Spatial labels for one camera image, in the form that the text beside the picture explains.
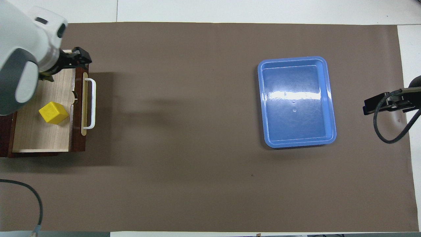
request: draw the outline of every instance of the blue tray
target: blue tray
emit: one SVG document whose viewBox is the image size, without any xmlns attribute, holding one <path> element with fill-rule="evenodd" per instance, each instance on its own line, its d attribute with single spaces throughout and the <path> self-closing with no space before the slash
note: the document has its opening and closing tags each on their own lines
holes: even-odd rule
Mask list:
<svg viewBox="0 0 421 237">
<path fill-rule="evenodd" d="M 324 58 L 269 59 L 262 61 L 257 71 L 268 146 L 323 145 L 336 139 Z"/>
</svg>

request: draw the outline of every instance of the open drawer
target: open drawer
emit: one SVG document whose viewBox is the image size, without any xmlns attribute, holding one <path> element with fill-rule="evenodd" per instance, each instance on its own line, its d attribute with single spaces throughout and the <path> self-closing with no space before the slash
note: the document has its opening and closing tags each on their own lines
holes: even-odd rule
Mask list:
<svg viewBox="0 0 421 237">
<path fill-rule="evenodd" d="M 83 68 L 64 69 L 53 75 L 54 82 L 39 81 L 34 97 L 20 110 L 0 116 L 0 157 L 85 151 L 86 130 L 95 125 L 96 86 L 87 77 Z M 88 81 L 92 82 L 91 98 Z M 90 126 L 86 124 L 88 100 L 92 100 Z M 46 123 L 38 112 L 50 101 L 62 104 L 69 114 L 58 125 Z"/>
</svg>

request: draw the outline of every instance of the white tabletop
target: white tabletop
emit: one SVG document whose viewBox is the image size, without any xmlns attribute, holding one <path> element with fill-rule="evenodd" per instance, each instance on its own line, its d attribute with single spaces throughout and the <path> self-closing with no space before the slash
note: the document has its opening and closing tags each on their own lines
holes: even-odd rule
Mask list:
<svg viewBox="0 0 421 237">
<path fill-rule="evenodd" d="M 22 11 L 37 5 L 69 23 L 230 22 L 292 24 L 394 24 L 404 85 L 421 75 L 421 4 L 416 0 L 10 0 Z M 409 121 L 414 113 L 408 113 Z M 421 122 L 409 132 L 418 219 L 421 220 Z M 190 232 L 191 236 L 246 236 L 253 233 Z M 115 232 L 112 236 L 186 236 L 185 232 Z M 304 233 L 264 233 L 263 235 Z"/>
</svg>

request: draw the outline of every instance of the yellow cube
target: yellow cube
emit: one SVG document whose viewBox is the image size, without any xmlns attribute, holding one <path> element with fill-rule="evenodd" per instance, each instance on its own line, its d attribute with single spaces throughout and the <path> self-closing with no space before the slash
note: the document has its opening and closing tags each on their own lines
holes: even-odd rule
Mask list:
<svg viewBox="0 0 421 237">
<path fill-rule="evenodd" d="M 40 112 L 41 116 L 49 124 L 59 124 L 65 118 L 69 117 L 63 105 L 53 101 L 40 108 L 38 112 Z"/>
</svg>

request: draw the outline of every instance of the drawer handle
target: drawer handle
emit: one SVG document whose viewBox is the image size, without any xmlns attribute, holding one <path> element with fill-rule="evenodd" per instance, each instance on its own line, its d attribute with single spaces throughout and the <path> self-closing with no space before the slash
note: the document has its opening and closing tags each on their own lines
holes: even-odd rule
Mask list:
<svg viewBox="0 0 421 237">
<path fill-rule="evenodd" d="M 93 129 L 95 127 L 95 110 L 96 110 L 96 82 L 92 78 L 85 78 L 85 81 L 92 83 L 92 101 L 91 101 L 91 124 L 83 129 Z"/>
</svg>

